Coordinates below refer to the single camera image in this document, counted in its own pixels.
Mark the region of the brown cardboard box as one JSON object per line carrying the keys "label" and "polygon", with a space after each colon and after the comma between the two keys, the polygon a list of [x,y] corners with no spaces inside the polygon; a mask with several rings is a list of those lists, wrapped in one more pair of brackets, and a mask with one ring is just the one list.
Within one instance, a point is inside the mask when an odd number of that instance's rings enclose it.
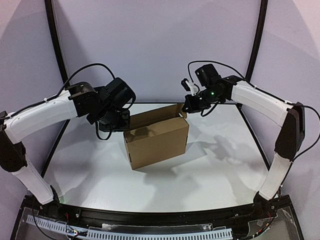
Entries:
{"label": "brown cardboard box", "polygon": [[129,130],[123,133],[131,169],[183,155],[190,128],[186,118],[182,103],[132,115]]}

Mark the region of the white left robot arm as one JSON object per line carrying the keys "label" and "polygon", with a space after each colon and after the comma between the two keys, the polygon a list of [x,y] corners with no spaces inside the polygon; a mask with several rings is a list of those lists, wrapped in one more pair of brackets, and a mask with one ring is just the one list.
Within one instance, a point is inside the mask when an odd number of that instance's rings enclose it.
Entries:
{"label": "white left robot arm", "polygon": [[95,133],[125,132],[130,126],[130,106],[136,94],[117,77],[95,89],[88,82],[68,86],[57,95],[28,106],[22,111],[0,113],[0,166],[12,173],[45,207],[59,207],[56,190],[36,170],[22,140],[51,125],[86,117]]}

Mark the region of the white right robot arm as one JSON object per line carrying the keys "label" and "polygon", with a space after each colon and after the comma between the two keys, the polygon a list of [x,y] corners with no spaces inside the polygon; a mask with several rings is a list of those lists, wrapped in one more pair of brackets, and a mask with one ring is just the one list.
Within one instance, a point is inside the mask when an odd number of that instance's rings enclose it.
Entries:
{"label": "white right robot arm", "polygon": [[184,113],[212,112],[218,103],[233,101],[264,115],[280,127],[275,141],[274,157],[267,177],[253,198],[255,211],[271,209],[271,199],[287,177],[295,156],[305,138],[305,111],[301,103],[291,103],[251,85],[242,76],[221,77],[212,63],[195,71],[199,84],[184,78],[181,85],[188,92],[182,107]]}

